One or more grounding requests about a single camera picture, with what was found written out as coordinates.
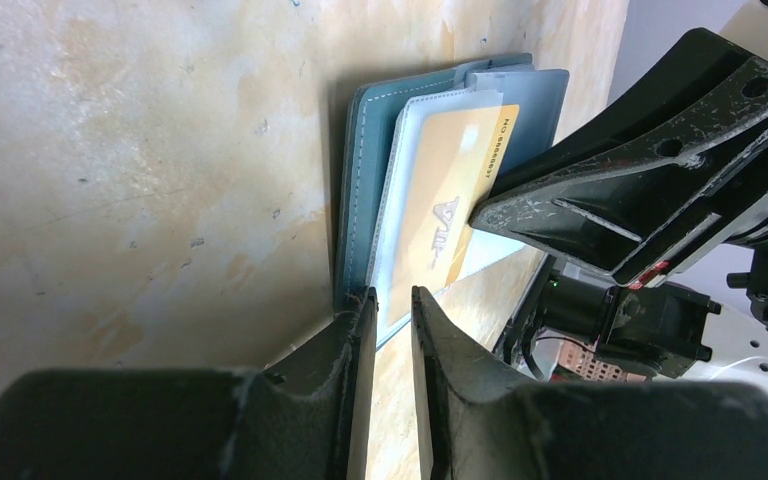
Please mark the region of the orange gold VIP card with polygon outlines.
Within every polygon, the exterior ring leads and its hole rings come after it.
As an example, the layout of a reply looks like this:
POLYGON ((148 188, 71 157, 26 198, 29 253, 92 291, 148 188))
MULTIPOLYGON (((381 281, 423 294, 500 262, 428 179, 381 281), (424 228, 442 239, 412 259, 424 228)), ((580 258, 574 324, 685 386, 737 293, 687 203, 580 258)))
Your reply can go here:
POLYGON ((396 252, 387 325, 409 313, 410 291, 437 293, 461 276, 467 225, 486 198, 516 126, 516 104, 430 115, 422 125, 396 252))

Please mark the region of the blue leather card holder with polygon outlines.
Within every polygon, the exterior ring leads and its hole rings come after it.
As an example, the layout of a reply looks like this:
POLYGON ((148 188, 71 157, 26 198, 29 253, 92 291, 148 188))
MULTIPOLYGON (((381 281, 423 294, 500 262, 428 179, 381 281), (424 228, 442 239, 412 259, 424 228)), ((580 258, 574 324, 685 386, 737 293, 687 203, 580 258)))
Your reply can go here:
POLYGON ((568 83, 568 71, 538 70, 531 54, 516 53, 360 87, 347 114, 333 287, 336 309, 347 308, 350 295, 370 284, 397 118, 409 100, 461 88, 497 88, 520 108, 511 124, 509 151, 492 150, 501 174, 507 174, 552 145, 568 83))

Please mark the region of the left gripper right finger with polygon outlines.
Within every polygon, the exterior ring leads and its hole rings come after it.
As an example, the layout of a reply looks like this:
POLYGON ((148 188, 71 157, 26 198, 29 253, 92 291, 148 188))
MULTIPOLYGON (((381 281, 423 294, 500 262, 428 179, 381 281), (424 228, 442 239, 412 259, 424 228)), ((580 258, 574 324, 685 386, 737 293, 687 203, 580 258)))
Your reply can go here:
POLYGON ((537 382, 411 292, 425 479, 768 479, 768 395, 743 383, 537 382))

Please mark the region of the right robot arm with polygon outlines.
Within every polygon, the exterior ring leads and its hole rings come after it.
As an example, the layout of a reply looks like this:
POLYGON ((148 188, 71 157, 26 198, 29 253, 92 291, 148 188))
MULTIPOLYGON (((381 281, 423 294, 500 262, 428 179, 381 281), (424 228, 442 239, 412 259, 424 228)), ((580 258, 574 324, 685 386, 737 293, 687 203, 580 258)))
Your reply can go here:
POLYGON ((499 179, 473 228, 547 255, 495 353, 546 374, 546 337, 647 378, 676 379, 714 349, 722 311, 671 276, 721 244, 750 248, 732 273, 768 328, 768 60, 703 28, 685 33, 623 96, 499 179))

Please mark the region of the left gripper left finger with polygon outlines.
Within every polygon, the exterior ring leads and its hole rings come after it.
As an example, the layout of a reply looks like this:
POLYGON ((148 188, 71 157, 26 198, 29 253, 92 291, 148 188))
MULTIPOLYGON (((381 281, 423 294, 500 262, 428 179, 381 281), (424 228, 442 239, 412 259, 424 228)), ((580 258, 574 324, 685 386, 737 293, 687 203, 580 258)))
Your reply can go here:
POLYGON ((267 369, 38 370, 0 395, 0 479, 361 479, 374 289, 267 369))

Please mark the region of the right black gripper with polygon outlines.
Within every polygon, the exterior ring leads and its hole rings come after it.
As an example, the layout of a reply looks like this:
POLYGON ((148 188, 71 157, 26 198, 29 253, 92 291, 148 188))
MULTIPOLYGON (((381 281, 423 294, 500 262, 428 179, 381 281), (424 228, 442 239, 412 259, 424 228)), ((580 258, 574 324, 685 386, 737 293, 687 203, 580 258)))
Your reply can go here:
POLYGON ((504 174, 470 225, 620 286, 714 247, 768 245, 768 60, 703 28, 626 93, 504 174))

